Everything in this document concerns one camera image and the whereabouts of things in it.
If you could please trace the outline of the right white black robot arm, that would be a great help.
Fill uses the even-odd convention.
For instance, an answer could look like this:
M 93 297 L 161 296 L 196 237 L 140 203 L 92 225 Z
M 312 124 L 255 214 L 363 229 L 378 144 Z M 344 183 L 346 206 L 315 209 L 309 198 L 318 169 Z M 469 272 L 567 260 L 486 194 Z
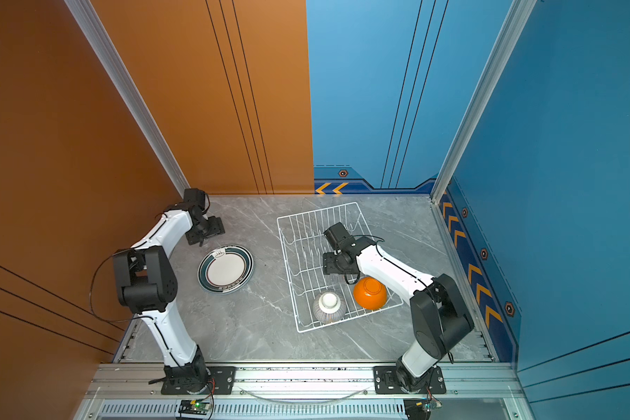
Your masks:
M 399 386 L 418 393 L 435 366 L 474 330 L 474 320 L 453 278 L 432 276 L 392 257 L 375 236 L 351 234 L 342 223 L 324 231 L 330 252 L 323 254 L 325 275 L 366 275 L 411 307 L 415 341 L 397 360 Z

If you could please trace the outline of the white wire dish rack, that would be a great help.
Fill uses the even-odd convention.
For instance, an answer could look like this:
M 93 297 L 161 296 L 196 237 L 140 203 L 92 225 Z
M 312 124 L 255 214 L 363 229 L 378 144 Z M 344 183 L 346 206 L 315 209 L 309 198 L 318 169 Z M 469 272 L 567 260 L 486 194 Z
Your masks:
M 314 309 L 314 302 L 325 292 L 333 292 L 341 299 L 346 308 L 342 317 L 344 322 L 373 313 L 354 300 L 353 281 L 357 276 L 326 275 L 323 271 L 323 255 L 333 250 L 324 235 L 326 229 L 340 222 L 357 238 L 372 235 L 357 203 L 285 215 L 276 222 L 298 332 L 311 332 L 326 326 L 317 319 Z

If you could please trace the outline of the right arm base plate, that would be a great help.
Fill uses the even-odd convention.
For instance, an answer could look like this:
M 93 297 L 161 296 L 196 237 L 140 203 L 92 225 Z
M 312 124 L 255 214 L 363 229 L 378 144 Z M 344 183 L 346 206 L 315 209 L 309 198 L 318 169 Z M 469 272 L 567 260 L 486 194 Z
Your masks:
M 407 369 L 398 366 L 375 366 L 373 374 L 378 395 L 444 395 L 447 392 L 446 380 L 438 366 L 431 367 L 419 377 L 413 376 Z

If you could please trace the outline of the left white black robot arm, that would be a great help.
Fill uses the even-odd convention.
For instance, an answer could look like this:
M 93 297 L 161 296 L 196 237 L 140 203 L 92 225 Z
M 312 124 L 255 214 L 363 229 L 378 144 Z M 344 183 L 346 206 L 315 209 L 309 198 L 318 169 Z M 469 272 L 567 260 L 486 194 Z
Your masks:
M 112 257 L 120 304 L 147 325 L 163 355 L 164 394 L 209 393 L 214 382 L 180 317 L 178 280 L 170 261 L 181 238 L 201 244 L 224 232 L 219 217 L 207 216 L 209 205 L 204 191 L 185 190 L 183 201 L 168 206 L 143 238 Z

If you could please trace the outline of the green rimmed white plate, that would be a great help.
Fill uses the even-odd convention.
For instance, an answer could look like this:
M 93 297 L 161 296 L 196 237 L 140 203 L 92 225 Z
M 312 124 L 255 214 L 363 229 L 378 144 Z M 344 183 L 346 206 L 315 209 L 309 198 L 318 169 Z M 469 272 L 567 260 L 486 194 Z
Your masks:
M 245 264 L 246 264 L 244 276 L 242 279 L 236 281 L 234 284 L 226 286 L 226 287 L 220 288 L 220 287 L 211 285 L 211 283 L 209 283 L 208 280 L 206 279 L 206 269 L 208 268 L 209 264 L 213 261 L 215 257 L 218 257 L 219 255 L 224 255 L 227 253 L 236 254 L 244 259 Z M 198 269 L 199 284 L 207 292 L 216 293 L 216 294 L 232 293 L 242 288 L 244 285 L 246 285 L 246 283 L 248 283 L 248 281 L 250 281 L 250 278 L 252 277 L 252 274 L 254 271 L 254 267 L 255 267 L 255 259 L 253 255 L 251 255 L 250 251 L 247 250 L 245 247 L 240 246 L 240 245 L 227 245 L 220 248 L 216 248 L 215 250 L 212 250 L 210 253 L 208 253 L 206 257 L 201 261 L 201 264 L 199 265 L 199 269 Z

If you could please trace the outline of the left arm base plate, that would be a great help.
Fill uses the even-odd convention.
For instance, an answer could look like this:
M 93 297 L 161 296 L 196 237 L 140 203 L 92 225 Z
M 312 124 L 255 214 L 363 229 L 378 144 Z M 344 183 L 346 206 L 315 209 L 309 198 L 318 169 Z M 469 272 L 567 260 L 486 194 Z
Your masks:
M 236 368 L 207 366 L 205 378 L 182 377 L 164 379 L 160 393 L 166 396 L 228 396 L 232 393 Z

